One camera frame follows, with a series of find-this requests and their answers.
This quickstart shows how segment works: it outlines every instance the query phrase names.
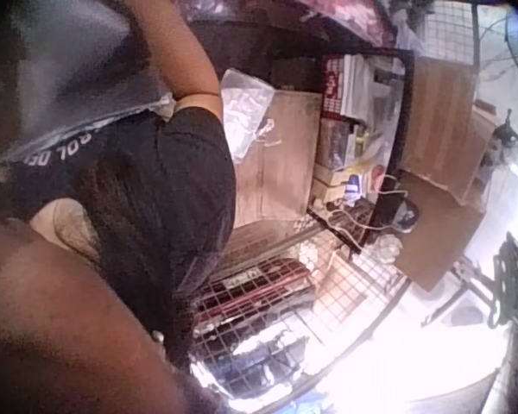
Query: white label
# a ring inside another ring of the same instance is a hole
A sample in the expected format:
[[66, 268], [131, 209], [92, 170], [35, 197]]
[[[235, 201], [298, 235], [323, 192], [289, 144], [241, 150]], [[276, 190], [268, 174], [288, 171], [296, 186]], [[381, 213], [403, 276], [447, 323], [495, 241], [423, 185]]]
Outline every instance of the white label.
[[236, 276], [232, 276], [231, 278], [223, 280], [223, 285], [226, 289], [232, 289], [261, 276], [262, 271], [259, 269], [259, 267], [252, 267], [245, 272], [241, 272]]

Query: black t-shirt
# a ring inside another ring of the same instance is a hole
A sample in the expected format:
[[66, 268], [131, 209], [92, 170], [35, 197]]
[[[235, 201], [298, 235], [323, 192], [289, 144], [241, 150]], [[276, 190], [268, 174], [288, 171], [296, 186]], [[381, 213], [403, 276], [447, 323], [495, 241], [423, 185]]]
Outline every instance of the black t-shirt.
[[180, 292], [195, 292], [230, 236], [236, 199], [223, 126], [208, 110], [183, 109], [169, 122], [144, 111], [13, 163], [10, 179], [0, 184], [0, 215], [28, 221], [57, 198], [77, 199], [75, 179], [117, 150], [158, 183], [157, 191], [168, 191], [164, 210], [176, 229], [169, 244], [196, 252], [171, 277]]

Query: wooden board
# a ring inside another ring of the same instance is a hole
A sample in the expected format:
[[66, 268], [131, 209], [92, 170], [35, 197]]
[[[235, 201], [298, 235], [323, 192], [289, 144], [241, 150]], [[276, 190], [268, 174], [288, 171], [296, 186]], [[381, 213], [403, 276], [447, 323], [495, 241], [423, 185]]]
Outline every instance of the wooden board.
[[451, 182], [453, 189], [470, 183], [457, 166], [464, 169], [481, 159], [479, 148], [472, 157], [468, 139], [476, 81], [472, 66], [424, 57], [415, 60], [402, 168], [446, 189]]
[[236, 165], [236, 218], [234, 228], [261, 219], [262, 145], [252, 144], [241, 164]]
[[420, 220], [401, 238], [403, 249], [395, 265], [429, 292], [463, 254], [483, 214], [413, 174], [404, 173], [401, 182], [420, 209]]
[[306, 212], [321, 102], [317, 93], [277, 91], [268, 108], [275, 127], [263, 147], [263, 219], [297, 220]]
[[297, 220], [313, 180], [321, 96], [277, 91], [266, 117], [275, 127], [236, 166], [235, 228], [257, 220]]
[[461, 156], [458, 157], [453, 173], [448, 179], [449, 192], [460, 204], [467, 204], [472, 199], [477, 201], [475, 194], [471, 194], [476, 192], [472, 184], [493, 131], [498, 126], [499, 122], [494, 116], [479, 108], [472, 108], [467, 139], [460, 148]]

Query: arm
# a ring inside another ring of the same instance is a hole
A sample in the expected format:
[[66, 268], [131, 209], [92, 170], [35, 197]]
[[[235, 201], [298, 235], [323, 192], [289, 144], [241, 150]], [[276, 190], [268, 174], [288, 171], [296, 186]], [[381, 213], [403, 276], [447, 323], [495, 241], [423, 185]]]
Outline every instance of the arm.
[[3, 412], [175, 414], [182, 404], [155, 345], [97, 274], [28, 226], [0, 224]]
[[152, 59], [179, 102], [176, 110], [198, 106], [222, 119], [220, 85], [203, 47], [170, 0], [129, 0]]

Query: metal shelf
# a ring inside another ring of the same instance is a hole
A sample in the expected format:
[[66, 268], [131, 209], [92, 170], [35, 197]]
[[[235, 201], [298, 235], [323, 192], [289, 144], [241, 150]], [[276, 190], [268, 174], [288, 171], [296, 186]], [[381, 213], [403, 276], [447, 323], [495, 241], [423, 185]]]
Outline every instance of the metal shelf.
[[[353, 210], [364, 224], [371, 214]], [[361, 227], [335, 219], [361, 239]], [[219, 269], [194, 303], [193, 372], [236, 410], [274, 412], [311, 390], [406, 288], [368, 249], [348, 260], [354, 245], [332, 231], [305, 216], [285, 240]]]

